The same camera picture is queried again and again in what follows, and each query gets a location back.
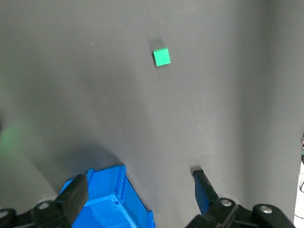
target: blue bin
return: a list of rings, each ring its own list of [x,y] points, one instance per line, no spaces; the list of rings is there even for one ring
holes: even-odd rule
[[[73,228],[155,228],[153,212],[147,211],[136,194],[125,165],[100,171],[89,169],[86,177],[89,198]]]

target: cable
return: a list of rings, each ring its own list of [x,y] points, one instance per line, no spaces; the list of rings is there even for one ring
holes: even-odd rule
[[[304,185],[304,178],[302,178],[302,180],[301,180],[301,183],[300,183],[300,185],[299,185],[299,190],[302,192],[302,193],[304,193],[304,191],[302,190],[302,187],[303,187],[303,185]]]
[[[300,219],[304,219],[304,218],[302,218],[302,217],[300,217],[300,216],[297,216],[297,215],[294,215],[294,216],[296,216],[296,217],[298,217],[298,218],[300,218]]]

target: metal screw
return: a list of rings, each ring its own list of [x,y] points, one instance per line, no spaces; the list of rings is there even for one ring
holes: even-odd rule
[[[39,208],[40,210],[43,210],[43,209],[48,208],[48,207],[49,207],[49,203],[46,203],[46,202],[43,202],[43,203],[41,203],[41,204],[38,206],[38,208]]]
[[[8,213],[9,212],[7,210],[0,212],[0,219],[3,218],[3,217],[5,217],[5,216],[7,216]]]
[[[232,203],[228,199],[221,199],[221,204],[223,204],[225,207],[230,207]]]
[[[270,207],[267,207],[267,206],[261,206],[260,207],[260,210],[266,214],[271,214],[272,213],[272,210]]]

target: green cube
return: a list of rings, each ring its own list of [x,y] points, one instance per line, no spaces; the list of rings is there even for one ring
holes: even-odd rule
[[[169,55],[169,50],[167,47],[164,47],[162,49],[154,50],[154,59],[156,66],[162,66],[171,63],[170,61],[170,55]]]

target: gray backdrop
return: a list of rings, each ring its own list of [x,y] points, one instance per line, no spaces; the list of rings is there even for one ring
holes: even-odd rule
[[[191,167],[293,219],[304,113],[304,2],[0,3],[0,206],[124,163],[158,227],[199,213]],[[154,65],[167,46],[171,64]]]

